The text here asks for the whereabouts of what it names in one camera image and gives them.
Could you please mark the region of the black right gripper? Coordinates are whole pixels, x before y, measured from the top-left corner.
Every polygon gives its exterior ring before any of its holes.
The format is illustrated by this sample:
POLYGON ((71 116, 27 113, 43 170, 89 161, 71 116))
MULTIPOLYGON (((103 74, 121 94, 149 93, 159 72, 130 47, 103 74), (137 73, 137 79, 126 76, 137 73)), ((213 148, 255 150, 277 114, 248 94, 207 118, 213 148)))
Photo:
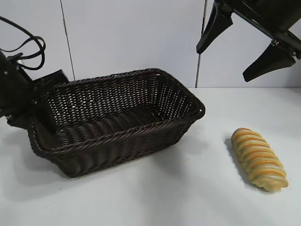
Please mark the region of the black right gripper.
POLYGON ((232 13, 260 30, 277 44, 265 51, 243 72, 246 82, 295 64, 301 57, 301 40, 289 29, 301 18, 299 0, 218 0, 213 3, 207 26, 196 46, 202 54, 222 32, 233 25, 232 13))

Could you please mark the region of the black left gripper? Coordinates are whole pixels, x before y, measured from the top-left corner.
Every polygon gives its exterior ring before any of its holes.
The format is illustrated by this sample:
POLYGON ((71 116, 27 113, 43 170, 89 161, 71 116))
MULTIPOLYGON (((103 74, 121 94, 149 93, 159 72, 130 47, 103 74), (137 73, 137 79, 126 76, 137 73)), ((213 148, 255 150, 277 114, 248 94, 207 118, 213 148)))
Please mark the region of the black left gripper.
POLYGON ((28 129, 36 105, 33 89, 48 89, 65 84, 68 78, 62 69, 32 81, 0 54, 0 116, 12 127, 28 129))

